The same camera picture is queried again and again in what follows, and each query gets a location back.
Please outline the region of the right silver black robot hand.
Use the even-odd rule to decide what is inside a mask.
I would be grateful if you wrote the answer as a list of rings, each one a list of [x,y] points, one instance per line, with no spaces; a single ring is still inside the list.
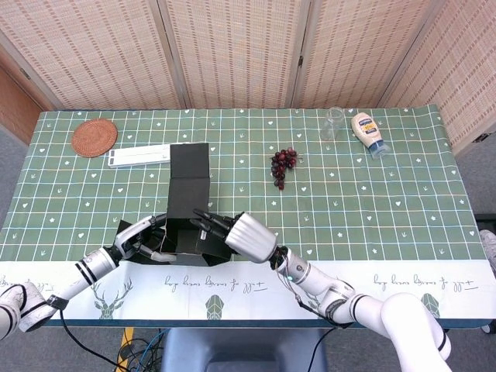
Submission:
[[[277,237],[247,212],[228,217],[195,208],[193,213],[198,217],[190,219],[194,226],[220,239],[251,262],[267,262],[276,251]]]

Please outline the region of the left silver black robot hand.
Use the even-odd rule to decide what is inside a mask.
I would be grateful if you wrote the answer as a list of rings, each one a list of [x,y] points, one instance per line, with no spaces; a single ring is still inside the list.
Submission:
[[[135,224],[125,228],[115,236],[113,246],[121,253],[124,259],[141,254],[147,259],[159,263],[172,263],[177,260],[177,256],[172,253],[161,253],[160,247],[166,238],[167,214],[157,216],[147,216]],[[156,238],[160,241],[158,248],[149,247],[150,240]]]

